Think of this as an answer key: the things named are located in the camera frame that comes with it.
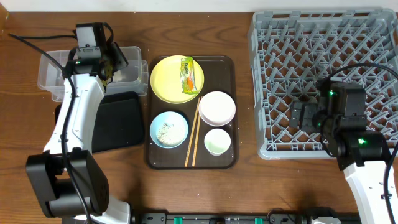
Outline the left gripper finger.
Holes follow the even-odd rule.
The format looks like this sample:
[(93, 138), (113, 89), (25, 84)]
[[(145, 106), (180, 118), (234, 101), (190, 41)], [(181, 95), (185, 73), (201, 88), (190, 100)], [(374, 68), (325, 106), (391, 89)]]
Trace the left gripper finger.
[(113, 72), (120, 71), (129, 65), (127, 58), (124, 56), (117, 43), (113, 42), (110, 45), (110, 52), (113, 61)]
[(104, 87), (107, 87), (109, 83), (113, 81), (113, 63), (110, 60), (101, 61), (101, 81)]

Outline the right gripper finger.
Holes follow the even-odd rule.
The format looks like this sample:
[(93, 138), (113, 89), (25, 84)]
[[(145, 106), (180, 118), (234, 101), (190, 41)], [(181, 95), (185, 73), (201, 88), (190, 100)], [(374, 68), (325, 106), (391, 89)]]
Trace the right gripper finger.
[(293, 101), (290, 106), (290, 118), (289, 118), (289, 126), (292, 128), (299, 128), (301, 124), (301, 114), (302, 114), (303, 102), (301, 101)]
[(300, 129), (306, 133), (313, 131), (313, 105), (303, 103), (300, 114)]

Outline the yellow plate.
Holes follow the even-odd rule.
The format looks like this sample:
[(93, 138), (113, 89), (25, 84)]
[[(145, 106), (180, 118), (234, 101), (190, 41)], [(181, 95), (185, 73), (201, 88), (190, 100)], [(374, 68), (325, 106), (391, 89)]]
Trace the yellow plate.
[(150, 75), (150, 86), (155, 95), (162, 101), (171, 104), (186, 103), (201, 92), (205, 76), (203, 69), (197, 61), (193, 61), (193, 74), (195, 76), (195, 87), (198, 93), (187, 94), (182, 92), (180, 81), (180, 62), (184, 55), (173, 55), (163, 58), (152, 69)]

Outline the green snack wrapper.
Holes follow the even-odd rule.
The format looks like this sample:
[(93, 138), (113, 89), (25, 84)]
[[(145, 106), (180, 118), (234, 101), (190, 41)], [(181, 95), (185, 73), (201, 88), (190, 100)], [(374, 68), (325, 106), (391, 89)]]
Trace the green snack wrapper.
[(182, 84), (182, 93), (197, 94), (195, 86), (194, 64), (191, 57), (183, 57), (180, 61), (180, 82)]

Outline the pink white bowl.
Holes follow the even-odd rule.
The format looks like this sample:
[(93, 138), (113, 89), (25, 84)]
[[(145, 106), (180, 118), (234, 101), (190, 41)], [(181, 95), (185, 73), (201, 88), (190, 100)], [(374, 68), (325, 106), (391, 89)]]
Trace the pink white bowl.
[(212, 91), (201, 99), (198, 112), (206, 124), (219, 127), (232, 121), (236, 114), (236, 105), (228, 94)]

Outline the light blue bowl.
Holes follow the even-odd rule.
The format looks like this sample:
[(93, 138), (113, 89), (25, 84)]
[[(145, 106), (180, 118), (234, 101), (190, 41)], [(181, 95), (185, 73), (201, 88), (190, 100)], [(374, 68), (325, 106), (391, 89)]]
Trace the light blue bowl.
[(180, 113), (176, 113), (173, 111), (166, 111), (166, 112), (163, 112), (163, 113), (157, 115), (150, 124), (149, 132), (150, 132), (150, 137), (151, 137), (152, 141), (154, 142), (154, 144), (161, 148), (164, 148), (164, 149), (171, 149), (171, 148), (175, 148), (175, 147), (181, 145), (181, 143), (180, 143), (174, 147), (166, 147), (166, 146), (161, 145), (160, 142), (158, 142), (157, 137), (156, 137), (157, 131), (160, 129), (160, 127), (164, 123), (177, 124), (179, 126), (181, 132), (185, 134), (181, 143), (183, 143), (184, 140), (187, 138), (187, 135), (188, 135), (187, 120)]

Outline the small pale green cup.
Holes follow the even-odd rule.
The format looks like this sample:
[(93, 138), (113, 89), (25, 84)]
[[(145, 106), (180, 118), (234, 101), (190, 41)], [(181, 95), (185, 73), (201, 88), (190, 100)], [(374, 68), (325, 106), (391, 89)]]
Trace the small pale green cup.
[(231, 146), (231, 137), (223, 129), (212, 129), (205, 135), (204, 144), (211, 155), (220, 156)]

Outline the rice waste pile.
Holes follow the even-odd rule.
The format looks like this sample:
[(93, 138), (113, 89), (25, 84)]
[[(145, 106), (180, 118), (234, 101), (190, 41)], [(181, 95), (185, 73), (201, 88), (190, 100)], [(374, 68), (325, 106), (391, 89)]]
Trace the rice waste pile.
[(185, 134), (181, 132), (177, 124), (164, 123), (157, 131), (157, 140), (161, 145), (174, 147), (180, 144)]

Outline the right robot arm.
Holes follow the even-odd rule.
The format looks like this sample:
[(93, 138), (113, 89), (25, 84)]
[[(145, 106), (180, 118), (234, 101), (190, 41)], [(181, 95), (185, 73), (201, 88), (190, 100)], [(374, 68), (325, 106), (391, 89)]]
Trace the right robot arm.
[(324, 150), (336, 158), (356, 201), (362, 223), (397, 223), (397, 190), (385, 136), (368, 130), (366, 91), (358, 84), (326, 82), (316, 103), (294, 101), (289, 125), (320, 134)]

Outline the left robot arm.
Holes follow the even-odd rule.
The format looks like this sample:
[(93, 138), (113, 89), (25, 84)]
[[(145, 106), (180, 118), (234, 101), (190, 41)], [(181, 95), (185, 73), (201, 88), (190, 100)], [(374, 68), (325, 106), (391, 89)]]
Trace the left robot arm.
[(26, 172), (48, 218), (84, 223), (131, 223), (131, 206), (109, 192), (108, 180), (92, 155), (96, 115), (113, 75), (128, 61), (109, 24), (78, 24), (77, 47), (65, 65), (44, 53), (62, 72), (63, 103), (55, 129), (41, 154), (27, 158)]

